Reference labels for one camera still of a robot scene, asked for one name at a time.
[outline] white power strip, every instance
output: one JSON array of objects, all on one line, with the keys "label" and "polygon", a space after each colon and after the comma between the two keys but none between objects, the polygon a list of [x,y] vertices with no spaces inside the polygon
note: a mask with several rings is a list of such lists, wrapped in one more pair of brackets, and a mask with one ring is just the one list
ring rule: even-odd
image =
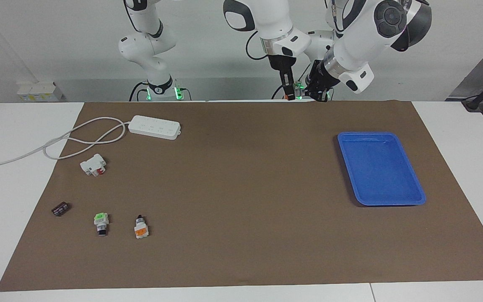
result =
[{"label": "white power strip", "polygon": [[136,115],[128,125],[132,133],[153,136],[155,138],[175,140],[180,135],[180,123],[170,120],[149,118]]}]

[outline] white cable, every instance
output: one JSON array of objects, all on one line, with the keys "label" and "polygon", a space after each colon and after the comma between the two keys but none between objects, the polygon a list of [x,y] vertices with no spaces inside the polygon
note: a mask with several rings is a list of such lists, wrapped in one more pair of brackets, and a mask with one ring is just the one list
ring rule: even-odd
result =
[{"label": "white cable", "polygon": [[[92,142],[92,141],[82,141],[82,140],[78,140],[78,139],[75,139],[75,138],[71,138],[70,137],[70,134],[72,132],[74,132],[75,130],[78,130],[79,128],[81,128],[83,126],[86,126],[87,124],[90,124],[92,122],[96,122],[97,120],[102,120],[102,119],[114,120],[114,121],[118,122],[119,124],[117,126],[111,128],[111,130],[109,130],[106,133],[104,133],[102,136],[100,136],[100,138],[98,138],[94,142]],[[117,118],[111,118],[111,117],[99,117],[99,118],[91,119],[90,121],[84,122],[80,126],[77,126],[77,127],[73,128],[72,130],[66,132],[65,134],[59,136],[58,138],[49,140],[47,143],[45,143],[41,147],[38,147],[37,149],[34,149],[33,151],[31,151],[29,153],[26,153],[26,154],[24,154],[22,156],[16,157],[15,159],[12,159],[12,160],[0,162],[0,166],[3,166],[5,164],[11,163],[11,162],[19,161],[19,160],[24,159],[25,157],[28,157],[30,155],[33,155],[33,154],[35,154],[35,153],[37,153],[39,151],[42,151],[44,153],[44,155],[46,155],[46,157],[48,157],[49,159],[52,159],[52,160],[64,160],[64,159],[68,159],[70,157],[73,157],[73,156],[79,155],[81,153],[84,153],[85,151],[87,151],[88,149],[91,149],[92,147],[94,147],[96,145],[103,145],[103,144],[106,144],[106,143],[115,143],[115,141],[118,141],[119,139],[121,139],[124,136],[124,134],[126,134],[126,125],[128,125],[128,124],[129,124],[129,122],[123,122],[123,121],[121,121],[121,120],[119,120]],[[104,139],[111,132],[117,130],[120,127],[122,127],[122,133],[116,139],[112,139],[112,140],[109,140],[109,141],[102,141],[102,139]],[[81,150],[81,151],[78,151],[78,152],[73,153],[71,155],[62,156],[62,157],[53,157],[53,156],[48,155],[48,151],[47,151],[48,147],[49,146],[52,146],[52,145],[54,145],[54,144],[56,144],[56,143],[58,143],[58,142],[60,142],[62,140],[71,140],[71,141],[75,141],[77,143],[82,143],[84,145],[89,145],[89,146],[86,147],[85,149]]]}]

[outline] blue tray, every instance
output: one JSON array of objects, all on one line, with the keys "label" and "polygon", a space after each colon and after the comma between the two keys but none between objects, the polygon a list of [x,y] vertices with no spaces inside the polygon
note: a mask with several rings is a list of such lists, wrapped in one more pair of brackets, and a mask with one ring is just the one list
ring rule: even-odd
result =
[{"label": "blue tray", "polygon": [[339,144],[355,197],[367,206],[421,205],[426,195],[390,132],[343,132]]}]

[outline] white table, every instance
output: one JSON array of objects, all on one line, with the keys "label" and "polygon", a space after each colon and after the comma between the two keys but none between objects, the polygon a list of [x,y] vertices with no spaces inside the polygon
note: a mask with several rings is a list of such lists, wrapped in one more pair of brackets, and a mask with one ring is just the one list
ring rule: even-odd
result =
[{"label": "white table", "polygon": [[[468,113],[460,103],[414,105],[483,223],[483,116]],[[0,104],[0,161],[35,149],[71,129],[82,106]],[[50,153],[59,155],[63,147],[64,143],[58,143]],[[0,167],[0,279],[54,167],[55,162],[42,153]],[[37,300],[477,302],[483,300],[483,281],[0,293],[0,302]]]}]

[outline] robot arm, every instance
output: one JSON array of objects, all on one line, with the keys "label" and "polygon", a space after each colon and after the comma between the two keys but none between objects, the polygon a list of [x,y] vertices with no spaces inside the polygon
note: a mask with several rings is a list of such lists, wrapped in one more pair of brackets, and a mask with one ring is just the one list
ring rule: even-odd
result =
[{"label": "robot arm", "polygon": [[126,12],[136,33],[119,42],[119,51],[128,61],[140,65],[148,80],[149,91],[156,98],[182,98],[167,64],[155,57],[176,46],[176,38],[163,26],[156,11],[160,0],[124,0]]},{"label": "robot arm", "polygon": [[264,52],[288,99],[295,98],[292,66],[311,43],[310,37],[293,26],[288,0],[225,0],[226,22],[237,31],[257,30]]},{"label": "robot arm", "polygon": [[337,2],[332,0],[327,14],[327,22],[335,29],[333,46],[321,61],[315,61],[307,77],[305,94],[317,101],[326,101],[326,92],[339,82],[361,93],[374,79],[369,61],[388,47],[407,50],[431,26],[431,8],[425,0]]}]

